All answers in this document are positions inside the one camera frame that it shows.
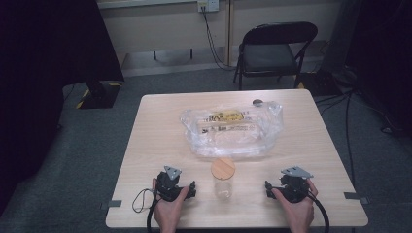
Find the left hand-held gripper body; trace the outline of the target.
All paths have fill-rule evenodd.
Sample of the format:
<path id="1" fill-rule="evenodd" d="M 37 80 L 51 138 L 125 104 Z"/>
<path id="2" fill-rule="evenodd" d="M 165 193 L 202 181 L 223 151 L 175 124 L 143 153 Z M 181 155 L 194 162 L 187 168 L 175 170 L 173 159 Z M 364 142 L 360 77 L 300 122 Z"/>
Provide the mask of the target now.
<path id="1" fill-rule="evenodd" d="M 164 170 L 157 175 L 155 190 L 163 200 L 173 202 L 180 195 L 182 188 L 178 187 L 178 182 L 181 174 L 178 168 L 164 166 Z"/>

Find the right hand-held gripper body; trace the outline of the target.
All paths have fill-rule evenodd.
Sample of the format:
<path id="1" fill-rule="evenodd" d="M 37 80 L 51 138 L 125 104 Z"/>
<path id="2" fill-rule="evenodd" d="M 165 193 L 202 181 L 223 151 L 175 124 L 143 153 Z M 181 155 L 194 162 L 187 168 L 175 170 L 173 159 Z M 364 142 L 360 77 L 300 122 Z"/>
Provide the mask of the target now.
<path id="1" fill-rule="evenodd" d="M 311 197 L 307 180 L 312 175 L 306 170 L 293 166 L 281 171 L 281 186 L 278 190 L 290 203 L 299 203 L 306 197 Z"/>

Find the glass jar with wooden lid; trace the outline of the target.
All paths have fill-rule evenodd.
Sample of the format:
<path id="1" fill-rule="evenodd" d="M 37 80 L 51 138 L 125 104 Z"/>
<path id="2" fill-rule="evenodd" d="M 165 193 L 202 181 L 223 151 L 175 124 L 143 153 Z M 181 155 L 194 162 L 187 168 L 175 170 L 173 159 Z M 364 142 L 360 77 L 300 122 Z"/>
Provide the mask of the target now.
<path id="1" fill-rule="evenodd" d="M 232 194 L 232 178 L 236 167 L 230 158 L 217 158 L 211 165 L 211 174 L 214 178 L 215 195 L 219 199 L 228 199 Z"/>

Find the clear plastic bag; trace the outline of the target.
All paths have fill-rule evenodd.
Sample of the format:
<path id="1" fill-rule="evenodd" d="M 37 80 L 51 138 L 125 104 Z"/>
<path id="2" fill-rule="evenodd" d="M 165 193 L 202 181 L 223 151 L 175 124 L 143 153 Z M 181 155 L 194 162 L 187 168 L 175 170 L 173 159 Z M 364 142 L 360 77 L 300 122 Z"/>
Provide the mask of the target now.
<path id="1" fill-rule="evenodd" d="M 190 149 L 204 157 L 263 156 L 284 129 L 283 106 L 274 101 L 185 110 L 180 120 Z"/>

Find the person's right hand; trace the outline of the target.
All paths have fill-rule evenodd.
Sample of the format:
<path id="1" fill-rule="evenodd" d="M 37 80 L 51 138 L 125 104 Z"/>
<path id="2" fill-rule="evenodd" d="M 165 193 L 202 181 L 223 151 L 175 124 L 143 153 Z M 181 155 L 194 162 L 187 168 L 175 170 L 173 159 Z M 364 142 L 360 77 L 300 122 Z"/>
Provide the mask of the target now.
<path id="1" fill-rule="evenodd" d="M 284 210 L 289 228 L 310 227 L 314 219 L 314 207 L 311 198 L 306 197 L 299 203 L 290 203 L 277 188 L 273 188 L 272 192 Z"/>

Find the person's left hand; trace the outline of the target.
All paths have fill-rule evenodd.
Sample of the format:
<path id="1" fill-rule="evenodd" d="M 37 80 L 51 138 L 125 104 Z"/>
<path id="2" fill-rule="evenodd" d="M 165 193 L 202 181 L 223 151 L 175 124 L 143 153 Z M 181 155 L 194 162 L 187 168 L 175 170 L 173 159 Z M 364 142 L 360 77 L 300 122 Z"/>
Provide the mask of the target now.
<path id="1" fill-rule="evenodd" d="M 184 201 L 189 191 L 188 186 L 184 186 L 180 195 L 173 202 L 163 200 L 159 195 L 155 197 L 154 219 L 159 229 L 162 227 L 176 227 L 179 224 Z"/>

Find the black stand base yellow tape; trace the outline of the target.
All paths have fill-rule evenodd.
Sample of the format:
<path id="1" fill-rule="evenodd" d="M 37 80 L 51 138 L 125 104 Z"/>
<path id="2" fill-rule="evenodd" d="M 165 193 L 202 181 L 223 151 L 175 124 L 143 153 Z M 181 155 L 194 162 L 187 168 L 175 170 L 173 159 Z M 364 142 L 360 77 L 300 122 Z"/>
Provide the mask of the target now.
<path id="1" fill-rule="evenodd" d="M 100 83 L 89 87 L 77 104 L 77 109 L 110 109 L 114 106 L 121 83 Z"/>

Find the black folding chair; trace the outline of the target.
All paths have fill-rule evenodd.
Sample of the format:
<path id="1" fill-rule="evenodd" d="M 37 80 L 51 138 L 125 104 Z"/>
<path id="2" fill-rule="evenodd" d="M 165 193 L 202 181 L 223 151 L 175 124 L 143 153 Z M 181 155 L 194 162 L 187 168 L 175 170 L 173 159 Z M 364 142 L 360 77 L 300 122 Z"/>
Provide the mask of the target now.
<path id="1" fill-rule="evenodd" d="M 318 27 L 308 21 L 273 22 L 249 30 L 239 45 L 233 81 L 243 78 L 295 76 L 293 87 L 300 84 L 306 49 L 318 34 Z"/>

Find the black curtain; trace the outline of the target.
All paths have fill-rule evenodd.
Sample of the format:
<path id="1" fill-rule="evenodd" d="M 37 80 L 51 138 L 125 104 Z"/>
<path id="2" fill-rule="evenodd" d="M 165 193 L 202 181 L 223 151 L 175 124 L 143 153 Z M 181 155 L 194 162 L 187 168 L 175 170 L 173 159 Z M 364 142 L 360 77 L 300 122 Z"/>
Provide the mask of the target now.
<path id="1" fill-rule="evenodd" d="M 96 0 L 0 0 L 0 216 L 49 152 L 63 87 L 122 79 Z"/>
<path id="2" fill-rule="evenodd" d="M 362 0 L 347 62 L 389 130 L 412 137 L 412 0 Z"/>

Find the grey table edge bracket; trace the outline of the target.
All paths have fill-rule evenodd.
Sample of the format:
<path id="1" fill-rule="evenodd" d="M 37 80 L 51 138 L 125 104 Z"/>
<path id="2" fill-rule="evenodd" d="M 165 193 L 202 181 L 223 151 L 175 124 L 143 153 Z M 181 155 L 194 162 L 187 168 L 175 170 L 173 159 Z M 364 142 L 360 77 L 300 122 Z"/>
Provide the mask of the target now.
<path id="1" fill-rule="evenodd" d="M 121 207 L 121 200 L 110 200 L 107 202 L 103 202 L 100 204 L 100 209 L 101 210 L 107 210 L 109 208 L 113 208 L 113 207 Z"/>
<path id="2" fill-rule="evenodd" d="M 344 196 L 346 199 L 351 199 L 351 200 L 359 200 L 363 205 L 367 205 L 370 203 L 370 200 L 368 197 L 364 196 L 359 196 L 355 192 L 345 192 Z"/>

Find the white wall outlet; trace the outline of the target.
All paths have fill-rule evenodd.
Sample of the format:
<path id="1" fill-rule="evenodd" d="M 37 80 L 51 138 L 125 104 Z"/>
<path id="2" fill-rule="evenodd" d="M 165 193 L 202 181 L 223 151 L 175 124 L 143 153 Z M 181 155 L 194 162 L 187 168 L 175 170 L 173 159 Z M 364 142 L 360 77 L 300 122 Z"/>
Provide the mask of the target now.
<path id="1" fill-rule="evenodd" d="M 197 0 L 197 9 L 200 13 L 218 12 L 220 10 L 220 1 Z"/>

